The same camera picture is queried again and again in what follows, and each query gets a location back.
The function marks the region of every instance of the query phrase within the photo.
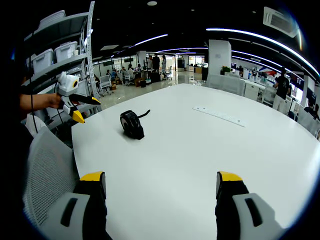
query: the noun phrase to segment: white cabinet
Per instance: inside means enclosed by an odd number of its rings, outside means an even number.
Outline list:
[[[248,99],[257,101],[259,87],[251,85],[250,83],[245,84],[244,96]]]

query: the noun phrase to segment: white column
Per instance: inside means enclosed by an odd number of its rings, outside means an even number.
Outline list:
[[[303,79],[304,79],[304,86],[303,86],[301,105],[303,107],[306,107],[306,105],[307,105],[307,91],[308,91],[308,88],[312,92],[315,92],[315,81],[308,75],[304,75]]]
[[[147,58],[147,51],[138,51],[136,53],[137,62],[141,65],[141,67],[144,66],[144,60],[146,61]]]
[[[208,74],[220,74],[222,66],[231,68],[231,44],[223,40],[209,40]]]
[[[314,93],[316,95],[315,103],[317,103],[320,106],[320,87],[314,86]]]
[[[189,64],[189,55],[183,54],[183,59],[184,59],[184,67],[188,68],[187,69],[187,71],[188,71],[189,70],[189,66],[188,66],[188,64]]]

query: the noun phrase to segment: black strap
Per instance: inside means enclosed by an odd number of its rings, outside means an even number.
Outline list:
[[[142,115],[138,116],[138,118],[142,118],[142,117],[146,116],[148,113],[150,113],[150,109],[148,111],[146,111],[145,114],[142,114]]]

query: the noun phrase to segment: potted plant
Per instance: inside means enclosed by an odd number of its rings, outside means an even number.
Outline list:
[[[227,66],[222,66],[221,70],[220,70],[220,74],[221,75],[225,75],[225,73],[230,73],[231,72],[231,68],[227,67]]]

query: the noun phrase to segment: black ceiling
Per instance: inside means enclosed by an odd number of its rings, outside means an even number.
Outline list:
[[[256,0],[237,2],[202,0],[190,3],[185,0],[158,0],[156,6],[148,6],[147,2],[146,0],[98,0],[95,2],[91,42],[93,58],[101,56],[109,58],[111,55],[128,56],[140,50],[157,52],[175,48],[205,47],[205,42],[208,43],[209,39],[223,39],[230,41],[232,50],[257,55],[284,65],[290,70],[301,71],[301,67],[279,54],[279,52],[284,53],[316,76],[312,69],[302,64],[301,60],[273,43],[240,33],[206,31],[206,28],[228,28],[257,33],[281,42],[294,49],[320,71],[320,46],[317,36],[319,21],[316,19],[318,13],[311,3],[308,4],[308,1],[298,5],[293,1],[285,1],[286,3],[277,1],[275,3]],[[28,21],[24,21],[24,36],[37,29],[41,19],[59,10],[65,10],[67,16],[87,12],[90,1],[43,1],[37,2],[36,5],[37,9],[33,8],[33,3],[26,6],[25,11],[30,11],[30,13]],[[290,38],[278,30],[263,25],[265,6],[280,12],[286,11],[296,18],[304,37],[302,50],[299,49],[296,37]],[[163,34],[168,34],[168,36],[142,43],[130,49],[123,48],[123,46],[132,46]],[[259,43],[279,52],[251,42],[230,38]],[[111,50],[100,51],[103,46],[107,45],[119,46]],[[113,53],[122,50],[125,51],[121,54]],[[195,52],[208,53],[205,49]],[[239,53],[234,55],[248,58],[248,56]]]

